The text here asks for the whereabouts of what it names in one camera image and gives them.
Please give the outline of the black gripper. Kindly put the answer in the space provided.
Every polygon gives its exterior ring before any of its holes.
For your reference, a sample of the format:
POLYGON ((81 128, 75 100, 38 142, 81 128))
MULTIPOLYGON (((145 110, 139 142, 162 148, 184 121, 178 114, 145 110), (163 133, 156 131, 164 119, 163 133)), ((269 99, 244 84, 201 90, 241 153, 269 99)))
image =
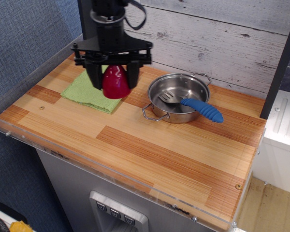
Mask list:
POLYGON ((94 17, 88 27, 93 36, 72 46, 75 64, 86 67, 92 85, 98 90, 102 89, 101 65, 127 65, 128 86, 135 88, 140 67, 152 63, 153 44, 129 36, 124 31, 124 20, 124 16, 94 17))

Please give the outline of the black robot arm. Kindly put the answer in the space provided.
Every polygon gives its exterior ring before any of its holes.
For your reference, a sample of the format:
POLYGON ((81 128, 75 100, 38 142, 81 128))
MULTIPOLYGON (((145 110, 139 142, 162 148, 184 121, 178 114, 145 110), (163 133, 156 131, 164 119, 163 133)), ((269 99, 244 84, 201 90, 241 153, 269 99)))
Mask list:
POLYGON ((133 38, 124 31, 128 22, 125 8, 129 5, 145 11, 134 0, 80 0, 78 2, 83 40, 75 42, 76 65, 83 66, 93 86, 102 89, 103 65, 126 65, 130 89, 137 86, 139 69, 151 64, 153 44, 133 38))

